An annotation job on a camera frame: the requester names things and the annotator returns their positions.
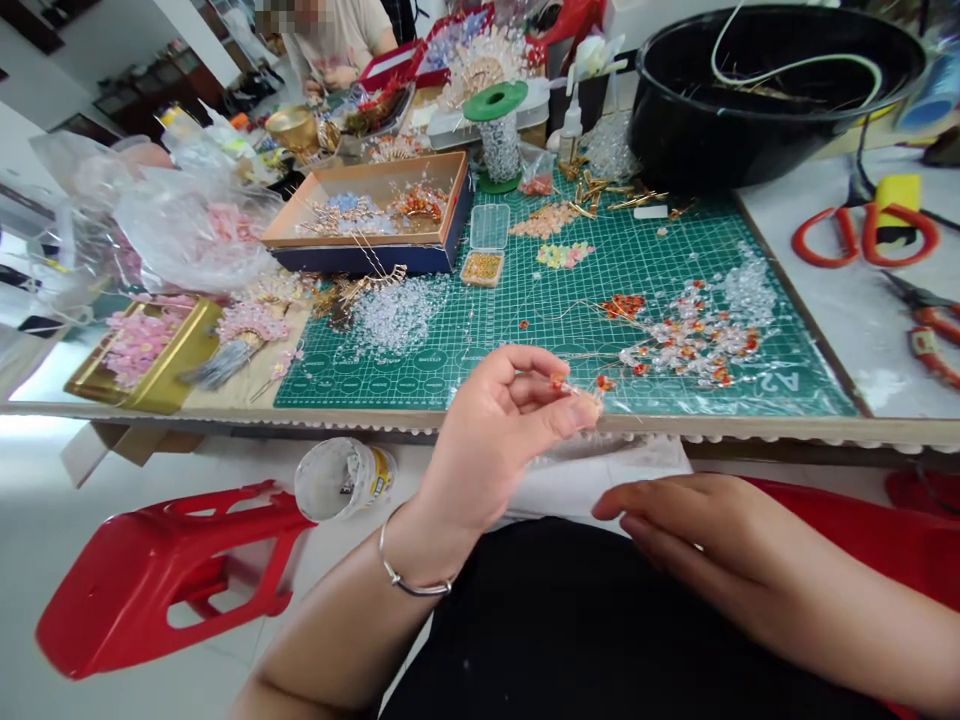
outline gold tray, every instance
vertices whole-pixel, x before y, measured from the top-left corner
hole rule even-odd
[[[161,311],[159,305],[135,302],[124,312],[124,317],[137,312],[158,316]],[[113,372],[103,364],[103,359],[117,341],[117,332],[111,330],[63,389],[71,395],[127,410],[172,415],[181,408],[192,389],[180,382],[180,375],[205,363],[220,345],[215,331],[222,314],[219,305],[206,298],[197,298],[196,307],[183,321],[170,344],[130,391],[117,387]]]

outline green cutting mat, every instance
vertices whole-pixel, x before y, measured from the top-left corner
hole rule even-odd
[[[563,197],[573,186],[558,181]],[[616,196],[605,195],[604,205]],[[510,224],[528,218],[549,198],[513,192],[477,193],[475,205],[506,203]],[[667,227],[660,238],[657,230]],[[470,226],[464,229],[456,273],[469,251]],[[511,236],[506,266],[496,289],[468,287],[450,278],[447,301],[430,323],[429,336],[403,357],[377,363],[356,358],[351,331],[338,334],[326,320],[310,321],[303,333],[304,360],[291,368],[277,393],[276,407],[443,410],[470,371],[491,350],[505,343],[539,345],[570,359],[572,381],[593,387],[598,374],[614,378],[620,367],[610,359],[577,358],[585,353],[617,353],[641,339],[629,326],[610,322],[578,305],[581,298],[608,300],[615,293],[647,299],[649,320],[673,316],[668,308],[692,279],[711,282],[744,263],[738,244],[763,251],[729,199],[701,201],[675,222],[636,220],[632,211],[603,211],[597,220],[578,218],[549,242],[587,241],[596,252],[573,270],[551,270],[537,262],[541,241]],[[717,414],[753,416],[853,416],[857,410],[841,389],[774,273],[768,280],[778,296],[777,332],[764,341],[758,362],[767,365],[751,383],[728,389],[702,388],[693,377],[628,375],[606,397],[610,412],[652,415]],[[522,320],[530,324],[520,329]],[[734,377],[758,367],[733,368]]]

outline woman's left hand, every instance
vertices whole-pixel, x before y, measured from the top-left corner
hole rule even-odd
[[[418,504],[447,526],[477,537],[500,519],[527,464],[592,428],[600,404],[555,390],[570,366],[536,347],[495,350],[457,391],[440,431]]]

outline silver bangle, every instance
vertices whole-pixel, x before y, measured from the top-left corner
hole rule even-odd
[[[456,575],[449,580],[444,580],[439,585],[431,585],[430,587],[425,588],[413,587],[412,585],[407,585],[407,583],[404,582],[404,579],[397,574],[397,571],[394,570],[387,561],[387,556],[383,552],[383,543],[387,536],[387,523],[390,522],[390,519],[397,514],[397,510],[399,510],[400,507],[390,513],[390,517],[388,517],[387,521],[380,527],[380,559],[383,561],[383,566],[387,569],[387,573],[390,575],[390,584],[399,586],[401,590],[408,595],[413,595],[413,597],[441,597],[443,595],[449,595],[451,592],[453,592],[453,581],[457,579]]]

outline pliers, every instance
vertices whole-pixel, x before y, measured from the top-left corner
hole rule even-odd
[[[835,269],[846,267],[852,263],[860,257],[860,242],[857,238],[857,232],[853,227],[853,219],[850,217],[850,208],[861,205],[867,209],[867,218],[863,224],[863,257],[871,265],[889,268],[914,265],[928,258],[940,244],[940,231],[937,229],[936,224],[927,216],[900,205],[888,205],[885,208],[877,207],[860,173],[856,169],[855,161],[851,159],[847,201],[840,208],[827,208],[823,212],[817,213],[797,228],[797,231],[793,235],[793,251],[801,259],[806,260],[816,267]],[[923,245],[920,250],[911,257],[900,260],[892,260],[881,255],[877,250],[877,223],[880,220],[881,212],[893,215],[917,228],[923,236]],[[843,256],[839,258],[823,257],[813,252],[807,246],[807,231],[831,215],[836,215],[837,224],[840,226],[840,241]]]
[[[909,334],[913,354],[944,384],[960,390],[960,372],[947,365],[937,348],[937,335],[960,346],[960,325],[944,318],[940,312],[941,308],[946,308],[953,317],[960,320],[960,301],[938,297],[891,272],[881,272],[891,282],[891,291],[910,308],[910,314],[918,323]]]

